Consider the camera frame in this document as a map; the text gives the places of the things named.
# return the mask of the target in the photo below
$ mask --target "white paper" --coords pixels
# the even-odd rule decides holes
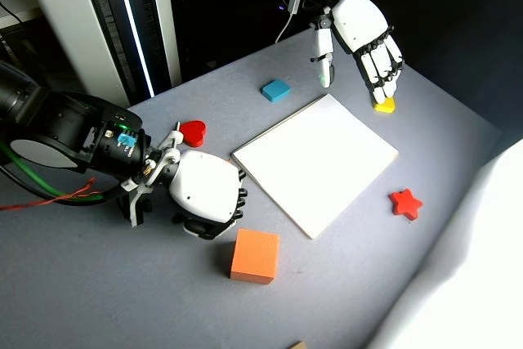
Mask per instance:
[[[327,95],[233,157],[315,239],[398,152]]]

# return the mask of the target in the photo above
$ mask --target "blue block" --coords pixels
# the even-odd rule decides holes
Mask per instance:
[[[290,92],[291,87],[279,79],[276,79],[274,82],[265,85],[261,90],[262,95],[270,102],[277,102],[288,96]]]

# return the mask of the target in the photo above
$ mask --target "robotic arm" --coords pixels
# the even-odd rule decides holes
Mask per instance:
[[[320,83],[329,87],[334,78],[334,35],[347,53],[352,53],[378,104],[393,97],[403,56],[391,36],[390,27],[370,0],[324,0],[324,14],[315,22],[316,58]]]
[[[102,196],[123,201],[132,226],[142,221],[142,195],[159,185],[168,188],[184,229],[200,238],[214,239],[243,216],[245,173],[201,151],[181,153],[178,126],[153,147],[134,113],[100,98],[52,92],[2,62],[0,130],[0,149],[11,157],[16,153],[81,173],[90,168],[119,179]]]

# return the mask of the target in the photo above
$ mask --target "orange cube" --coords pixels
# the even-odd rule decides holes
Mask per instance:
[[[230,278],[269,284],[278,268],[279,236],[258,230],[239,229]]]

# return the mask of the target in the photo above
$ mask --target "red star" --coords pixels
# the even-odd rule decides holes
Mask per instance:
[[[394,204],[394,214],[403,214],[410,221],[418,218],[418,209],[423,206],[423,203],[421,200],[414,198],[408,188],[401,192],[393,192],[389,195],[389,198]]]

